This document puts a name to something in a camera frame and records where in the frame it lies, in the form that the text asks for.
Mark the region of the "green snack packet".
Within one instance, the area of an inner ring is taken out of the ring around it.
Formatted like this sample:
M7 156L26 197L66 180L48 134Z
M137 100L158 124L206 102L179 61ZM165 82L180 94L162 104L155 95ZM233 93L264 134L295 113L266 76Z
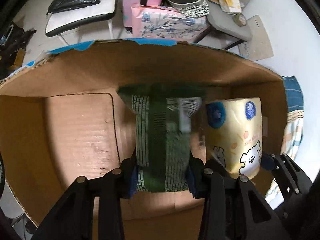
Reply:
M136 116L137 191L188 189L191 119L204 90L193 85L125 85L117 90Z

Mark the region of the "plaid checkered tablecloth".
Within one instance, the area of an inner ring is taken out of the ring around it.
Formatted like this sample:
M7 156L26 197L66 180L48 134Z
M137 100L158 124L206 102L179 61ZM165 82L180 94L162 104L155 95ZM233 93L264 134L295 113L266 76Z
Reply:
M304 100L303 92L295 76L283 76L287 100L287 124L284 130L280 154L288 155L293 161L298 154L303 139ZM276 209L283 201L280 189L275 180L265 194L265 200L272 209Z

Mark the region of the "cardboard box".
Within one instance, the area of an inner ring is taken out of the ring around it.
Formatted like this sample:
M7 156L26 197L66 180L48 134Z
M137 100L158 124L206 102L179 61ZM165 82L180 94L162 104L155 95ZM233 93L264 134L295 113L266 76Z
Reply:
M288 239L265 200L272 176L210 176L210 192L83 196L75 181L102 177L136 151L125 85L204 90L190 152L206 163L206 104L260 98L262 153L279 155L287 124L283 78L225 50L170 41L93 41L45 53L1 81L5 179L37 225L33 239Z

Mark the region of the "grey fabric chair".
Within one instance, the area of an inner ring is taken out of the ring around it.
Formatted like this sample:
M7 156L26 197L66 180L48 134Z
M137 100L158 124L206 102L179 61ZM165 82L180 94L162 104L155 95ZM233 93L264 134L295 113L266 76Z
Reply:
M249 1L250 0L240 0L241 8L244 8ZM238 38L242 41L250 41L252 39L251 30L242 13L228 14L223 12L218 4L209 2L209 14L207 15L207 20L217 31Z

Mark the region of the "tape roll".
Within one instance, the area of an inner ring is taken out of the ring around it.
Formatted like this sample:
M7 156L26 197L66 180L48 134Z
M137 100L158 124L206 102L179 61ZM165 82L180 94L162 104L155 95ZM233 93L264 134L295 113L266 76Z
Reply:
M247 19L243 14L234 14L232 15L232 19L234 23L240 27L244 27L247 25Z

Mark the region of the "pink floral package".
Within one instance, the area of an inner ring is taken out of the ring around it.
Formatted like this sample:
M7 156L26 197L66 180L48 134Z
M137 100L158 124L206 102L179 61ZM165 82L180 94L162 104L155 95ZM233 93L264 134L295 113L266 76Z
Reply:
M131 13L135 38L193 41L208 27L206 17L187 17L172 7L133 4Z

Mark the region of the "white padded chair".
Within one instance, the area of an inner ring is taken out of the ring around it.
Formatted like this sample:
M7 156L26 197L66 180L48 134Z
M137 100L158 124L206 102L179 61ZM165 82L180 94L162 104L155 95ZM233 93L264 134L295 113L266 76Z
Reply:
M80 9L51 14L45 28L48 37L61 36L85 24L107 21L110 37L114 38L112 18L116 14L118 0L101 0L99 4Z

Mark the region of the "beige board against wall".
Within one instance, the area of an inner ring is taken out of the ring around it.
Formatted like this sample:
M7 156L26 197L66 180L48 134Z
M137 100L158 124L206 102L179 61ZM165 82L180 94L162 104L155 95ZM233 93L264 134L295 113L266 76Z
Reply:
M252 39L238 45L239 55L251 61L259 61L274 56L270 39L259 15L247 20Z

